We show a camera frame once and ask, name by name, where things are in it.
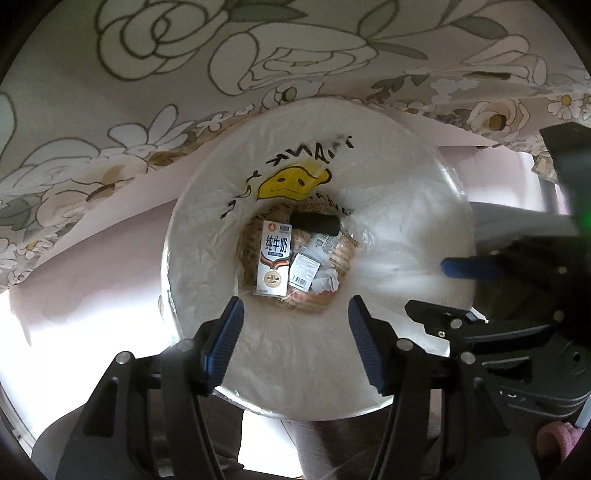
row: white plastic bag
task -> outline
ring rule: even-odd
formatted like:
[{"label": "white plastic bag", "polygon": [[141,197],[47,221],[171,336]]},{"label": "white plastic bag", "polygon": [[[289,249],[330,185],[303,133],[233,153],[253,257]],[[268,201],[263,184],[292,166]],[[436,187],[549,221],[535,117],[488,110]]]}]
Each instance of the white plastic bag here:
[{"label": "white plastic bag", "polygon": [[368,247],[356,252],[322,315],[241,296],[245,324],[219,390],[269,416],[336,419],[390,401],[363,371],[347,319],[353,295],[398,336],[442,355],[447,341],[427,336],[404,305],[417,299],[468,308],[472,302],[473,284],[448,279],[439,268],[445,257],[472,255],[474,243],[467,202],[437,151],[379,112],[312,99],[229,132],[178,201],[164,250],[163,298],[182,337],[219,317],[238,293],[236,247],[253,215],[282,197],[303,200],[318,186],[351,210],[350,221],[369,232]]}]

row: blue gripper pad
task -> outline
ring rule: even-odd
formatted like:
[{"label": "blue gripper pad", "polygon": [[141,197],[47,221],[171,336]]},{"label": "blue gripper pad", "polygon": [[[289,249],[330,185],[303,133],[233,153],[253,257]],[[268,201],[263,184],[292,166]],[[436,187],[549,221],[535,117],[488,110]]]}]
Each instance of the blue gripper pad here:
[{"label": "blue gripper pad", "polygon": [[[384,348],[381,349],[381,342],[377,341],[374,336],[371,325],[376,321],[380,322],[380,320],[374,320],[369,314],[369,310],[365,306],[361,296],[356,295],[349,300],[349,326],[357,344],[357,350],[361,356],[365,374],[368,377],[369,383],[382,394],[387,386],[385,362],[389,357],[389,349],[386,348],[388,351],[384,351],[386,350]],[[388,327],[392,335],[395,335],[392,327],[390,325]]]},{"label": "blue gripper pad", "polygon": [[222,384],[243,325],[244,304],[238,297],[232,297],[202,350],[209,390]]},{"label": "blue gripper pad", "polygon": [[498,280],[504,276],[495,257],[444,258],[441,271],[449,278],[467,280]]}]

